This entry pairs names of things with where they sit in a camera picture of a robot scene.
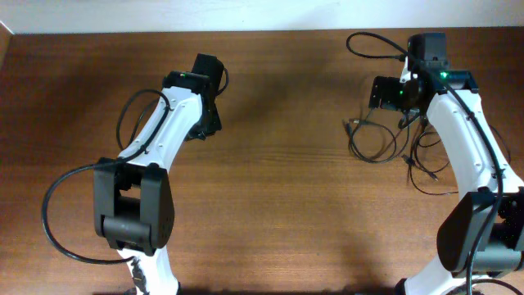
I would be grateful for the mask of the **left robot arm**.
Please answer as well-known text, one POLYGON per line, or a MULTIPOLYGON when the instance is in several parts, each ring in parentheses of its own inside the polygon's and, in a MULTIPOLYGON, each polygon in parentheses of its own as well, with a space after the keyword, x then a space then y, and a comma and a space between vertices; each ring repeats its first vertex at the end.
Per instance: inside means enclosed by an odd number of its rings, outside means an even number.
POLYGON ((116 159, 101 158, 93 176, 94 227, 124 259, 130 294, 177 294, 167 242, 174 227, 169 169, 181 145, 221 130, 215 99, 228 72, 217 57, 200 53, 189 72, 163 78, 159 100, 138 136, 116 159))

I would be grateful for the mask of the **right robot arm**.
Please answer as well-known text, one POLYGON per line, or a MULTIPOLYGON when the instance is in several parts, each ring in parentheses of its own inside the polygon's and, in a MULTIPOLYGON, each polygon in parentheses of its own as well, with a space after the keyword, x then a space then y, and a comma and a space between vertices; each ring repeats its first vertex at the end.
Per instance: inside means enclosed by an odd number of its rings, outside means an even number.
POLYGON ((401 76, 378 76, 370 103, 426 119, 443 143, 459 201, 438 230, 436 257, 395 293, 471 294, 476 284, 523 269, 523 181, 486 122, 471 72, 450 69, 445 34, 411 36, 398 58, 401 76))

